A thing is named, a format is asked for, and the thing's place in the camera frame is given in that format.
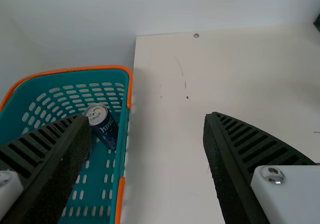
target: scratch mark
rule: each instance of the scratch mark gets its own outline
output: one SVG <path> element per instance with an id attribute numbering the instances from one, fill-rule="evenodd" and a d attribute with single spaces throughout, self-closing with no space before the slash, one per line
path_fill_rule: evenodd
<path id="1" fill-rule="evenodd" d="M 183 73 L 184 71 L 183 71 L 183 69 L 182 69 L 182 67 L 181 67 L 181 64 L 180 64 L 180 62 L 179 62 L 179 60 L 177 59 L 176 56 L 175 56 L 175 59 L 176 59 L 177 63 L 179 64 L 179 67 L 180 67 L 180 70 L 181 70 L 181 74 L 182 74 L 182 77 L 183 77 L 184 83 L 185 83 L 185 84 L 184 84 L 184 85 L 185 85 L 184 88 L 186 89 L 186 88 L 187 88 L 187 86 L 186 86 L 186 85 L 187 85 L 187 84 L 186 84 L 187 82 L 186 82 L 186 79 L 185 79 L 185 76 L 184 76 L 184 73 Z"/>
<path id="2" fill-rule="evenodd" d="M 180 67 L 180 70 L 181 70 L 181 74 L 182 74 L 182 76 L 184 77 L 184 73 L 183 73 L 184 71 L 182 70 L 181 64 L 180 64 L 179 60 L 176 58 L 176 56 L 175 56 L 175 59 L 176 59 L 176 61 L 178 62 L 179 67 Z"/>
<path id="3" fill-rule="evenodd" d="M 200 196 L 199 194 L 197 193 L 193 193 L 193 192 L 189 192 L 190 195 L 196 195 L 196 196 Z"/>

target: orange basket rim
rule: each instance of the orange basket rim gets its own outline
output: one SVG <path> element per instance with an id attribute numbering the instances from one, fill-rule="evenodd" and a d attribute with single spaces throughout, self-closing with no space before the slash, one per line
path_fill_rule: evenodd
<path id="1" fill-rule="evenodd" d="M 29 76 L 26 76 L 17 82 L 15 82 L 10 89 L 5 94 L 5 97 L 3 98 L 1 104 L 0 104 L 0 111 L 3 109 L 9 98 L 11 97 L 12 93 L 15 91 L 15 89 L 24 81 L 29 80 L 34 77 L 43 76 L 43 75 L 50 75 L 50 74 L 58 74 L 58 73 L 64 73 L 64 72 L 70 72 L 70 71 L 80 71 L 80 70 L 103 70 L 103 69 L 119 69 L 126 71 L 126 73 L 129 75 L 129 84 L 128 84 L 128 91 L 127 91 L 127 99 L 126 99 L 126 106 L 130 109 L 131 107 L 131 95 L 132 95 L 132 72 L 131 70 L 122 65 L 96 65 L 96 66 L 83 66 L 83 67 L 73 67 L 73 68 L 64 68 L 64 69 L 58 69 L 58 70 L 49 70 L 49 71 L 43 71 L 36 74 L 32 74 Z"/>

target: black foam padding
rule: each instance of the black foam padding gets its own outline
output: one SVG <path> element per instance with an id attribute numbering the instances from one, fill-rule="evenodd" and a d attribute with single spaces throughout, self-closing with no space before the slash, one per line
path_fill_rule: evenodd
<path id="1" fill-rule="evenodd" d="M 24 191 L 1 223 L 56 224 L 91 150 L 91 137 L 88 119 L 76 114 L 2 144 L 0 169 L 16 171 Z"/>
<path id="2" fill-rule="evenodd" d="M 318 18 L 313 24 L 317 28 L 317 30 L 320 32 L 320 15 L 318 16 Z"/>
<path id="3" fill-rule="evenodd" d="M 260 165 L 316 165 L 283 141 L 245 122 L 213 112 L 206 115 L 203 146 L 224 220 L 269 223 L 250 183 Z"/>

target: can lid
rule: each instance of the can lid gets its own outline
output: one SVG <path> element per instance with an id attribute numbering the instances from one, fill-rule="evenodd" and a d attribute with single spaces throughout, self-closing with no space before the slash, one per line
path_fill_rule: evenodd
<path id="1" fill-rule="evenodd" d="M 90 125 L 98 125 L 105 120 L 107 111 L 103 105 L 94 104 L 86 109 L 85 116 L 88 117 Z"/>

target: blue can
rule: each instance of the blue can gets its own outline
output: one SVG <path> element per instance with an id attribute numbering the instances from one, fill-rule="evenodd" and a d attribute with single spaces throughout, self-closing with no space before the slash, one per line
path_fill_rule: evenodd
<path id="1" fill-rule="evenodd" d="M 109 149 L 117 147 L 119 127 L 110 111 L 103 104 L 92 104 L 83 113 L 99 140 Z"/>

